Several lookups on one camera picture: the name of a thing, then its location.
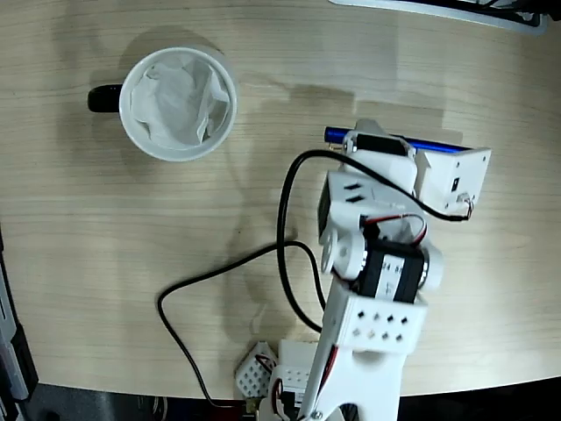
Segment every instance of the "red wire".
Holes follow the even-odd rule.
[[[277,409],[277,398],[278,398],[278,391],[279,386],[282,389],[282,379],[277,379],[273,383],[273,393],[271,393],[271,406],[273,407],[273,414],[279,415],[279,410]]]
[[[423,219],[423,217],[415,213],[403,213],[401,215],[391,215],[389,217],[367,219],[365,221],[365,225],[377,224],[379,222],[393,221],[396,219],[403,219],[403,218],[410,218],[410,217]],[[424,223],[423,230],[416,235],[416,237],[413,239],[413,242],[411,243],[411,246],[418,246],[421,243],[421,241],[423,241],[424,236],[427,235],[427,225],[426,222],[423,221],[423,223]]]
[[[274,363],[271,361],[271,359],[269,357],[267,357],[266,355],[261,355],[261,354],[256,354],[255,355],[255,360],[257,360],[257,362],[268,372],[268,373],[272,373],[273,372],[273,368],[274,368]],[[265,360],[268,360],[272,367],[269,367]]]
[[[323,385],[327,382],[327,379],[330,376],[331,369],[333,368],[333,365],[335,364],[335,357],[337,357],[337,351],[338,350],[339,350],[339,348],[337,348],[336,346],[331,347],[330,357],[327,360],[327,364],[325,364],[325,369],[323,371],[322,380],[320,381],[319,390],[317,392],[318,394],[319,394],[319,392],[322,391]]]

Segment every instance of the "gray device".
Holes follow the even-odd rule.
[[[39,378],[11,298],[3,251],[0,232],[0,410],[4,421],[12,421],[18,417],[16,403],[31,397]]]

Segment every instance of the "wire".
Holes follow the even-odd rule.
[[[325,383],[327,382],[327,379],[330,376],[331,369],[335,365],[335,358],[337,357],[337,351],[338,350],[339,350],[339,348],[337,348],[336,346],[331,347],[330,356],[327,360],[327,363],[325,364],[325,369],[323,370],[322,380],[320,381],[319,390],[317,391],[318,395],[322,391],[323,386],[325,385]]]
[[[365,221],[365,225],[370,224],[378,224],[380,222],[387,222],[387,221],[395,221],[396,219],[404,219],[404,218],[417,218],[421,220],[421,229],[414,236],[413,241],[411,242],[411,246],[418,246],[421,241],[423,241],[424,236],[427,234],[427,221],[421,216],[417,215],[416,213],[403,213],[401,215],[390,215],[387,217],[380,217],[380,218],[370,218]]]
[[[467,215],[471,218],[472,217],[472,213],[473,213],[473,201],[472,199],[465,199],[465,202],[467,203]]]
[[[317,266],[314,266],[312,270],[314,271],[314,286],[316,287],[317,301],[319,301],[319,305],[322,306],[322,310],[325,311],[325,296],[323,296],[322,280],[319,277],[319,272],[317,272]]]
[[[274,366],[275,366],[276,364],[274,364],[274,362],[273,362],[269,357],[267,357],[266,355],[263,355],[263,354],[261,354],[261,353],[258,353],[258,354],[255,355],[255,360],[256,360],[256,361],[259,363],[259,365],[262,366],[262,367],[265,369],[265,371],[267,371],[269,374],[271,374],[271,373],[273,372],[273,368],[274,368]],[[266,362],[265,362],[266,360],[269,361],[269,363],[271,364],[272,367],[269,367],[269,366],[266,364]]]
[[[306,246],[305,244],[303,244],[300,241],[295,241],[295,240],[287,240],[285,241],[283,239],[282,241],[282,245],[283,247],[285,246],[295,246],[295,247],[299,247],[301,248],[304,252],[306,252],[306,254],[309,257],[311,266],[312,266],[312,271],[314,273],[314,279],[315,279],[315,284],[316,287],[317,285],[320,285],[321,287],[321,283],[319,282],[319,271],[317,270],[317,264],[316,264],[316,259],[314,258],[314,254],[312,253],[312,251],[309,249],[308,246]],[[169,320],[167,320],[167,316],[166,313],[164,312],[164,307],[163,307],[163,303],[164,303],[164,299],[169,296],[170,294],[172,294],[173,292],[175,292],[178,289],[182,289],[185,288],[189,285],[193,285],[195,283],[198,282],[202,282],[205,281],[207,279],[213,278],[215,276],[219,276],[221,274],[224,274],[232,269],[235,268],[239,268],[240,266],[246,264],[249,261],[258,259],[259,257],[267,254],[267,253],[271,253],[272,251],[276,250],[277,246],[275,244],[270,245],[270,246],[265,246],[263,248],[261,248],[260,250],[258,250],[255,253],[251,253],[248,256],[245,256],[243,259],[235,261],[233,263],[230,263],[222,268],[213,270],[211,272],[208,272],[207,274],[204,275],[198,275],[195,276],[194,278],[190,278],[187,279],[185,281],[180,281],[177,282],[173,285],[170,285],[169,287],[167,287],[166,289],[164,289],[159,295],[158,298],[156,300],[156,309],[158,310],[158,314],[160,315],[160,319],[162,321],[162,323],[164,324],[164,326],[166,327],[167,331],[169,332],[169,334],[172,336],[172,338],[174,339],[175,343],[178,345],[178,347],[183,351],[183,354],[185,355],[185,357],[187,358],[187,360],[189,361],[189,364],[191,365],[191,367],[193,368],[193,371],[195,372],[195,376],[197,381],[199,382],[199,386],[201,387],[201,391],[202,394],[204,395],[204,397],[206,398],[207,401],[209,401],[209,403],[216,407],[216,408],[233,408],[235,406],[230,406],[230,405],[220,405],[214,402],[214,400],[210,397],[209,391],[207,390],[207,387],[204,383],[204,379],[202,378],[202,374],[201,371],[199,370],[199,367],[196,365],[195,359],[193,358],[193,356],[191,355],[191,353],[188,351],[187,347],[185,346],[185,344],[183,344],[183,342],[181,341],[181,338],[179,337],[179,335],[177,334],[177,332],[175,331],[175,329],[171,326],[171,324],[169,323]],[[295,301],[294,299],[294,295],[292,294],[292,289],[290,287],[290,282],[288,283],[288,285],[283,285],[283,288],[285,289],[285,292],[288,290],[290,292],[290,295],[292,297],[292,302],[290,302],[290,304],[293,307],[293,310],[296,312],[296,314],[301,313],[304,315],[305,318],[308,318],[304,312],[302,311],[302,309],[300,308],[300,306],[298,305],[298,303]]]
[[[273,414],[280,417],[279,409],[277,408],[277,399],[279,399],[282,393],[282,379],[278,378],[273,383],[273,390],[271,391],[271,408],[273,408]]]
[[[298,155],[298,157],[292,162],[290,168],[288,169],[287,176],[284,180],[284,184],[282,185],[282,192],[280,193],[280,201],[279,201],[279,213],[277,215],[277,263],[279,265],[279,277],[280,283],[282,284],[282,288],[284,289],[285,295],[287,296],[287,300],[292,306],[293,310],[295,311],[296,315],[300,318],[300,320],[307,325],[310,329],[320,332],[322,328],[312,322],[308,316],[306,316],[302,310],[298,307],[296,303],[294,294],[292,293],[292,289],[290,288],[290,282],[288,281],[288,271],[287,271],[287,262],[286,262],[286,255],[284,251],[285,247],[285,228],[287,225],[287,214],[288,214],[288,200],[290,199],[290,190],[292,189],[292,185],[294,184],[296,173],[298,172],[298,168],[304,163],[304,161],[310,158],[328,158],[334,161],[342,162],[346,165],[349,165],[353,168],[356,168],[358,171],[362,171],[366,175],[372,177],[377,182],[381,182],[392,189],[395,189],[401,192],[404,196],[408,197],[412,201],[414,201],[419,207],[424,210],[425,212],[429,213],[435,218],[442,219],[444,221],[451,221],[451,222],[461,222],[466,221],[469,219],[467,216],[457,216],[457,215],[444,215],[443,213],[438,212],[437,210],[432,209],[428,205],[424,204],[417,198],[413,197],[410,193],[408,193],[405,189],[402,189],[394,182],[391,182],[383,175],[380,175],[376,171],[370,169],[364,164],[361,164],[358,161],[355,161],[352,158],[349,158],[346,155],[342,155],[341,153],[335,153],[332,151],[324,151],[324,150],[311,150]]]

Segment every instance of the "tissue paper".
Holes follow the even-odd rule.
[[[163,147],[200,145],[223,123],[230,97],[216,70],[187,54],[149,67],[131,93],[132,116]]]

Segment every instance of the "dark floor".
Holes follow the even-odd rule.
[[[561,379],[506,388],[401,399],[399,421],[537,421],[560,419],[557,395]],[[25,405],[28,421],[161,421],[164,405],[149,396],[39,385]],[[345,408],[348,420],[356,419]],[[167,421],[238,421],[237,410],[216,410],[205,401],[167,399]]]

